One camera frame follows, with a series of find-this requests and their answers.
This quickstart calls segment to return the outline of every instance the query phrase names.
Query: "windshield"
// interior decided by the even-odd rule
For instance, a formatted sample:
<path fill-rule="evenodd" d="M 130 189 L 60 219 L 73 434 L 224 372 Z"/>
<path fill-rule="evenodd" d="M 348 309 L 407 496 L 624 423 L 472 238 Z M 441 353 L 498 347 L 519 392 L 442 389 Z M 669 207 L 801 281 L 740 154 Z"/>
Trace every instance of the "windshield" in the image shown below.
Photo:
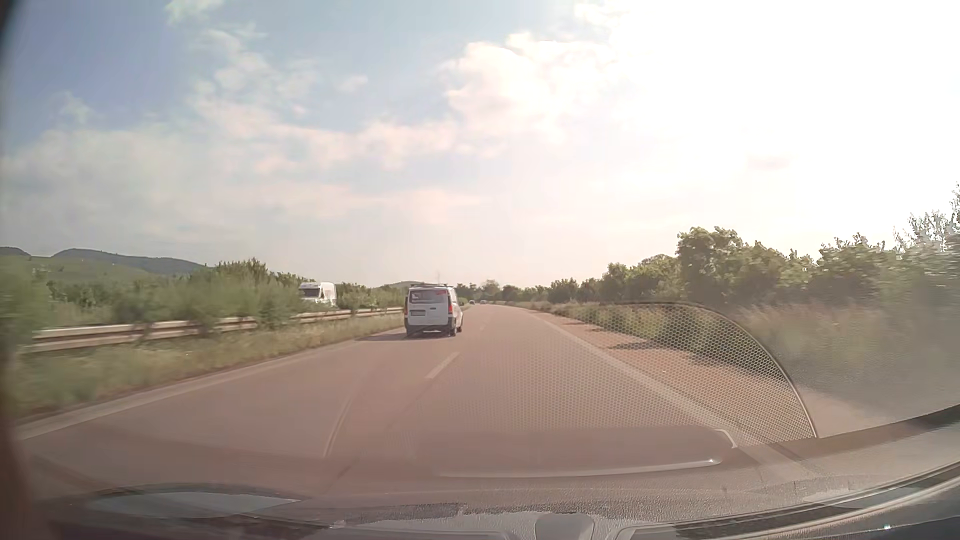
<path fill-rule="evenodd" d="M 410 291 L 410 304 L 446 304 L 446 289 L 417 289 Z"/>
<path fill-rule="evenodd" d="M 960 461 L 957 13 L 881 4 L 18 3 L 29 501 L 623 540 Z"/>

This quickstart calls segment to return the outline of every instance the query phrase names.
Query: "median strip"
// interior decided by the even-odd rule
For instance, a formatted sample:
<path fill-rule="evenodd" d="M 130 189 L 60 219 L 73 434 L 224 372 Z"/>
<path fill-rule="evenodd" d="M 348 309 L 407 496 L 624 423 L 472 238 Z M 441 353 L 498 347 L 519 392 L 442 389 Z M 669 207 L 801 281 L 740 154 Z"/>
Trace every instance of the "median strip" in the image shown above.
<path fill-rule="evenodd" d="M 402 315 L 351 317 L 273 331 L 235 331 L 52 353 L 20 355 L 11 391 L 17 417 L 103 402 L 179 380 L 392 330 Z"/>

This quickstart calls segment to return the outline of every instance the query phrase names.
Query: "van rear window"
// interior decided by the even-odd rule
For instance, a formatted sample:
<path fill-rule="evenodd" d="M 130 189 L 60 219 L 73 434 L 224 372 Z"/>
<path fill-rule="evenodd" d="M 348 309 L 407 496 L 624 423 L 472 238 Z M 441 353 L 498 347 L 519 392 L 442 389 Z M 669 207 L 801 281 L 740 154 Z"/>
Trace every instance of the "van rear window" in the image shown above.
<path fill-rule="evenodd" d="M 446 304 L 446 289 L 412 290 L 410 304 Z"/>

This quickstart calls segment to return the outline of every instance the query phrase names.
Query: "white camper van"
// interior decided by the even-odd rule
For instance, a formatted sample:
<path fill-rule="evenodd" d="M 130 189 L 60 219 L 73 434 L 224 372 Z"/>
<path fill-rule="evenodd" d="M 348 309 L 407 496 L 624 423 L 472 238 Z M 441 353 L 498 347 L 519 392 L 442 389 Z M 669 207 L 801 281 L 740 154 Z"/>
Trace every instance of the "white camper van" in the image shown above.
<path fill-rule="evenodd" d="M 337 287 L 331 282 L 308 282 L 300 284 L 300 295 L 305 302 L 337 305 Z"/>

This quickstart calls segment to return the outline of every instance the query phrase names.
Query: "dashed white line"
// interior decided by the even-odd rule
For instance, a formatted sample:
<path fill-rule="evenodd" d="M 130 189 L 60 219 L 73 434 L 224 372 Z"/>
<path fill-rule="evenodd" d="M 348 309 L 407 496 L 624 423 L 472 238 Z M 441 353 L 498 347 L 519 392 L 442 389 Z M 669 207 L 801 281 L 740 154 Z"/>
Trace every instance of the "dashed white line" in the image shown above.
<path fill-rule="evenodd" d="M 442 372 L 446 366 L 450 365 L 450 362 L 452 362 L 453 359 L 459 355 L 460 353 L 453 353 L 452 355 L 444 358 L 444 361 L 440 362 L 439 364 L 437 364 L 437 367 L 430 370 L 430 373 L 426 374 L 426 377 L 428 379 L 436 378 L 440 374 L 440 372 Z"/>

